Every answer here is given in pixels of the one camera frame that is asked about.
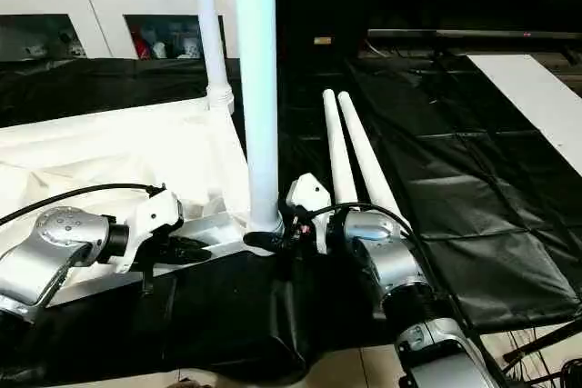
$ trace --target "black plastic sheet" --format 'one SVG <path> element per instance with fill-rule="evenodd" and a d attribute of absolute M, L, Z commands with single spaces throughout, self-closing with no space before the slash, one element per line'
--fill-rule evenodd
<path fill-rule="evenodd" d="M 582 292 L 575 170 L 467 58 L 425 72 L 348 68 L 396 199 L 475 327 L 573 316 Z"/>

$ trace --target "white cloth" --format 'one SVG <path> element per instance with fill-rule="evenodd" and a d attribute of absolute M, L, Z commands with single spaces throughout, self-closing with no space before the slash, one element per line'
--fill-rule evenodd
<path fill-rule="evenodd" d="M 0 129 L 0 216 L 55 194 L 108 183 L 166 184 L 185 219 L 248 212 L 246 161 L 232 120 L 205 99 L 67 117 Z M 146 194 L 107 190 L 59 204 L 122 223 Z M 0 227 L 0 253 L 31 232 L 40 211 Z M 72 269 L 65 285 L 109 272 Z"/>

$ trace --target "white tube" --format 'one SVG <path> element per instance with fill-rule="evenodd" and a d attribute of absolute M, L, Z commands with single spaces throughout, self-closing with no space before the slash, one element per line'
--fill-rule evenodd
<path fill-rule="evenodd" d="M 275 0 L 236 0 L 236 21 L 245 103 L 250 229 L 279 231 Z"/>
<path fill-rule="evenodd" d="M 396 199 L 392 194 L 390 185 L 388 185 L 384 173 L 382 173 L 380 163 L 378 162 L 374 149 L 372 149 L 372 145 L 367 138 L 364 126 L 357 116 L 352 99 L 345 91 L 342 91 L 337 99 L 339 100 L 344 119 L 346 120 L 347 131 L 352 139 L 357 161 L 360 165 L 362 175 L 364 176 L 364 182 L 366 183 L 366 189 L 370 196 L 370 200 L 373 204 L 377 204 L 392 211 L 406 221 L 406 218 L 404 218 L 402 213 L 400 213 L 400 209 L 398 208 Z"/>
<path fill-rule="evenodd" d="M 233 90 L 226 79 L 225 55 L 218 24 L 215 0 L 197 0 L 198 24 L 204 47 L 208 87 L 206 95 L 210 106 L 226 104 L 230 114 L 235 110 Z"/>
<path fill-rule="evenodd" d="M 346 140 L 339 120 L 336 95 L 332 90 L 324 91 L 324 109 L 326 110 L 327 142 L 336 202 L 339 204 L 357 202 L 356 185 L 347 157 Z"/>

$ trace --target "white cabinet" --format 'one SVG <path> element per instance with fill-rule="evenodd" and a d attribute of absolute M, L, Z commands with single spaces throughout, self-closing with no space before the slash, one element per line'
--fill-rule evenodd
<path fill-rule="evenodd" d="M 216 0 L 216 10 L 225 56 L 237 58 L 235 0 Z M 184 57 L 196 40 L 197 14 L 196 0 L 0 0 L 0 61 L 71 57 L 75 45 L 61 41 L 69 39 L 89 58 L 137 58 L 136 39 L 151 52 L 161 42 L 168 57 Z"/>
<path fill-rule="evenodd" d="M 0 60 L 110 57 L 89 0 L 0 0 Z"/>
<path fill-rule="evenodd" d="M 138 58 L 144 46 L 153 52 L 156 42 L 164 44 L 167 57 L 184 57 L 188 56 L 188 45 L 196 44 L 196 39 L 201 54 L 196 0 L 91 0 L 91 3 L 115 58 Z M 238 58 L 235 0 L 215 0 L 215 4 L 225 55 Z"/>

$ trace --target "floor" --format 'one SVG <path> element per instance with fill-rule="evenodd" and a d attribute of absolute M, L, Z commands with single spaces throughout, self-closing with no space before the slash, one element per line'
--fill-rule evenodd
<path fill-rule="evenodd" d="M 351 349 L 328 354 L 303 381 L 289 388 L 392 388 L 398 387 L 402 368 L 391 345 Z M 183 378 L 211 384 L 216 388 L 242 388 L 243 385 L 197 370 L 176 370 L 126 379 L 115 379 L 67 388 L 164 388 Z"/>
<path fill-rule="evenodd" d="M 496 333 L 484 335 L 483 341 L 487 349 L 498 360 L 501 366 L 504 362 L 503 353 L 512 350 L 515 343 L 521 345 L 537 337 L 552 332 L 560 325 L 537 328 L 536 331 L 522 330 L 511 333 Z M 582 333 L 564 342 L 548 347 L 544 352 L 546 364 L 550 372 L 559 371 L 569 359 L 582 356 Z M 527 379 L 533 379 L 546 374 L 539 355 L 526 357 L 523 366 L 516 367 L 514 372 L 518 377 L 521 373 Z M 303 381 L 288 388 L 397 388 L 398 379 L 402 376 L 402 367 L 396 358 L 391 345 L 351 349 L 330 353 L 319 361 Z M 215 374 L 198 370 L 176 370 L 170 373 L 147 374 L 143 376 L 115 379 L 82 385 L 65 385 L 67 388 L 165 388 L 184 378 L 196 380 L 201 384 L 210 384 L 215 388 L 243 388 L 244 385 L 217 377 Z M 551 383 L 541 383 L 539 387 L 550 388 Z"/>

